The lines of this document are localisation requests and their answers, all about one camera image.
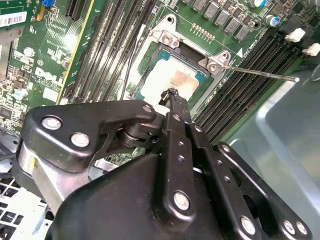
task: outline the wire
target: wire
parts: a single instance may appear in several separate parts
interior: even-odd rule
[[[9,153],[9,154],[0,155],[0,161],[5,160],[5,159],[14,159],[15,157],[16,157],[16,153]]]
[[[130,75],[130,70],[131,70],[132,64],[134,63],[134,56],[135,56],[137,48],[138,48],[139,40],[141,39],[142,33],[144,32],[145,28],[146,28],[146,25],[142,24],[141,27],[140,27],[139,33],[136,36],[136,41],[135,41],[135,44],[134,44],[134,48],[133,48],[132,52],[130,53],[129,63],[128,63],[128,67],[127,67],[126,72],[125,72],[125,77],[124,77],[124,81],[123,81],[123,87],[122,87],[122,91],[121,91],[120,100],[124,99],[125,92],[126,92],[126,89],[127,89],[127,83],[128,83],[128,79],[129,79],[129,75]]]

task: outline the white connector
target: white connector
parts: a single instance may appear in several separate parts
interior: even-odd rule
[[[305,31],[303,31],[301,28],[297,28],[296,30],[285,36],[285,39],[289,42],[297,43],[300,42],[300,40],[303,38],[305,34]]]
[[[318,53],[320,52],[320,44],[319,43],[314,43],[312,44],[310,47],[308,47],[307,49],[302,50],[302,52],[305,55],[309,55],[309,56],[317,56]]]

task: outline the small white triangle marking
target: small white triangle marking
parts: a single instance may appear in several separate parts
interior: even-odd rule
[[[238,51],[237,55],[240,57],[240,58],[243,58],[243,52],[242,52],[242,48]]]

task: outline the barcode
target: barcode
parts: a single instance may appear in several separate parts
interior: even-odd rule
[[[23,23],[26,21],[26,18],[26,11],[0,15],[0,27]]]

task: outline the screw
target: screw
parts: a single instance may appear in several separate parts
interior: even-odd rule
[[[256,233],[256,229],[255,229],[255,225],[252,223],[252,221],[250,221],[249,218],[247,218],[246,216],[241,217],[241,224],[244,228],[244,230],[250,234],[250,235],[254,235]]]
[[[226,145],[222,145],[223,150],[225,150],[226,152],[230,152],[230,148]]]
[[[177,120],[177,121],[180,121],[180,117],[179,117],[177,114],[174,114],[174,115],[173,115],[173,118],[174,118],[175,120]]]
[[[297,222],[296,222],[296,226],[298,227],[299,231],[300,231],[302,234],[304,234],[304,235],[307,235],[307,234],[308,234],[307,229],[305,228],[305,226],[304,226],[301,222],[297,221]]]
[[[148,113],[152,112],[151,108],[148,105],[143,105],[142,108],[143,108],[143,110],[145,110]]]
[[[184,162],[185,161],[185,157],[184,156],[182,156],[182,155],[179,155],[178,156],[178,160],[179,160],[179,162]]]
[[[296,233],[294,226],[292,226],[292,224],[289,221],[284,220],[283,225],[290,234],[294,235]]]
[[[176,191],[174,193],[173,200],[175,205],[181,210],[187,210],[190,207],[189,199],[184,193],[180,191]]]
[[[211,72],[214,72],[216,69],[217,69],[217,65],[215,65],[215,64],[212,64],[212,65],[209,66],[209,70]]]
[[[78,147],[84,148],[89,145],[90,140],[86,134],[77,132],[71,136],[71,142]]]
[[[194,125],[195,130],[197,130],[198,132],[202,132],[201,127],[199,127],[198,125]]]
[[[46,129],[50,129],[50,130],[57,130],[57,129],[61,128],[61,126],[62,126],[61,122],[58,119],[51,117],[51,116],[43,119],[42,125]]]

